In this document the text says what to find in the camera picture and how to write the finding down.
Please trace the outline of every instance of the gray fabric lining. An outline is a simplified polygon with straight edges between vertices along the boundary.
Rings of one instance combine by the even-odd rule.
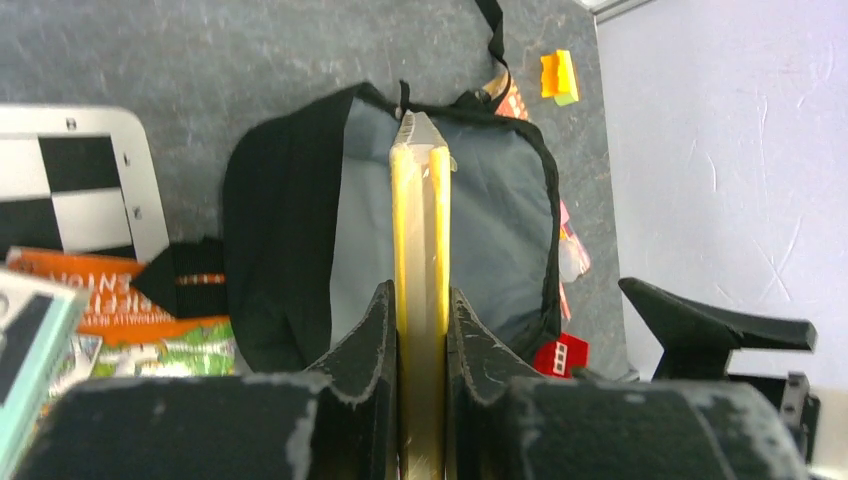
[[[451,285],[509,343],[538,320],[551,242],[550,201],[538,154],[511,130],[433,119],[456,159]],[[389,149],[399,122],[354,100],[344,160],[330,306],[335,345],[362,319],[374,289],[394,277]]]

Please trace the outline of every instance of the yellow and orange block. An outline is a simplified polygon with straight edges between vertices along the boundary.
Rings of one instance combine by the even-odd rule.
[[[561,107],[580,100],[571,52],[557,50],[541,57],[541,60],[542,98],[554,97],[554,101]]]

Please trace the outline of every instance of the yellow object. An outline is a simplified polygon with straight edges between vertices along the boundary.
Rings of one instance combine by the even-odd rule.
[[[425,113],[407,112],[389,153],[405,480],[445,475],[445,341],[451,156]]]
[[[541,57],[541,60],[542,98],[554,97],[559,106],[580,100],[571,52],[557,50],[556,53]]]

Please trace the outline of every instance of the gray table surface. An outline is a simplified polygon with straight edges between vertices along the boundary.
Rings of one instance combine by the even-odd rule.
[[[567,288],[592,366],[626,370],[594,19],[569,0],[502,0],[507,61],[560,168],[593,259]],[[172,240],[219,232],[219,187],[249,127],[369,80],[447,103],[491,79],[473,0],[0,0],[0,101],[117,105],[144,124]],[[539,57],[569,49],[582,99],[539,96]]]

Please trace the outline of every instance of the red object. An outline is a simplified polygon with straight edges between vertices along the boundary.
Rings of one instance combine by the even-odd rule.
[[[536,352],[533,368],[543,375],[571,378],[571,369],[589,365],[589,343],[567,333]]]

